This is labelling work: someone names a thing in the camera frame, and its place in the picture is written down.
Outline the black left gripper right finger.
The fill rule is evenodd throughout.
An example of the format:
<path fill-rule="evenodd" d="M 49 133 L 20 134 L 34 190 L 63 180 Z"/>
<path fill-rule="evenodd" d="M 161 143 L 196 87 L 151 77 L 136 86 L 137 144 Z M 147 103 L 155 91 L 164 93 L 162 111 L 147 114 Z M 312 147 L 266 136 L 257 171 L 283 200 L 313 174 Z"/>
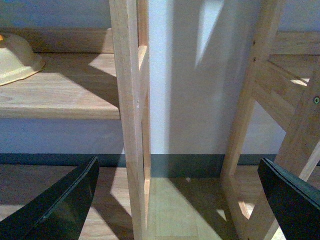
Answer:
<path fill-rule="evenodd" d="M 320 191 L 267 158 L 258 175 L 268 204 L 287 240 L 320 238 Z"/>

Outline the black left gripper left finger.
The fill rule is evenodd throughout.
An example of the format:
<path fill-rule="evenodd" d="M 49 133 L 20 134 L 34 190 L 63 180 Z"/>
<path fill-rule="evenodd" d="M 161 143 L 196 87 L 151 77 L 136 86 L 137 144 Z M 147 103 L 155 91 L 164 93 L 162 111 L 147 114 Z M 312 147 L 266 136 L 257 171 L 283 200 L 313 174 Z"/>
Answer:
<path fill-rule="evenodd" d="M 0 222 L 2 240 L 77 240 L 94 199 L 100 171 L 88 160 Z"/>

